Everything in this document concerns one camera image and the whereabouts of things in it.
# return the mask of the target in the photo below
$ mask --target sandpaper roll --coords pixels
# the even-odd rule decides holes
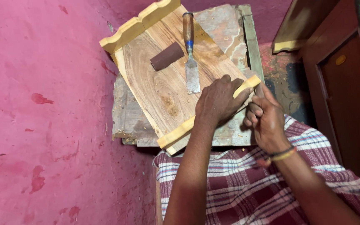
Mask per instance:
[[[175,42],[167,47],[165,50],[157,54],[151,59],[151,64],[156,71],[168,67],[170,64],[176,62],[184,56],[183,49]]]

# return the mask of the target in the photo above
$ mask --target chisel handle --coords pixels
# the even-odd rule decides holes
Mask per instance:
[[[188,54],[192,54],[194,48],[194,15],[191,12],[183,14],[183,38]]]

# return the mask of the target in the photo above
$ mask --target chisel blade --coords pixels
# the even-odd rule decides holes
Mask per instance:
[[[198,65],[193,57],[188,57],[186,62],[186,80],[187,80],[187,94],[197,94],[201,92],[200,79],[198,76]]]

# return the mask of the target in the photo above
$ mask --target sawdust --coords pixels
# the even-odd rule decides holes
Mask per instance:
[[[163,102],[163,105],[165,106],[167,112],[172,116],[172,117],[176,117],[179,114],[179,109],[177,108],[177,106],[174,104],[172,97],[166,97],[161,95],[160,99]]]

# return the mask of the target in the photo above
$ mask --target plaid lungi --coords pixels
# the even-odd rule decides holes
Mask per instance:
[[[286,136],[318,176],[360,216],[360,178],[340,166],[327,138],[316,129],[285,115]],[[162,215],[183,154],[161,151],[159,167]],[[211,152],[207,177],[206,224],[308,224],[307,217],[275,165],[263,168],[267,154],[258,146]]]

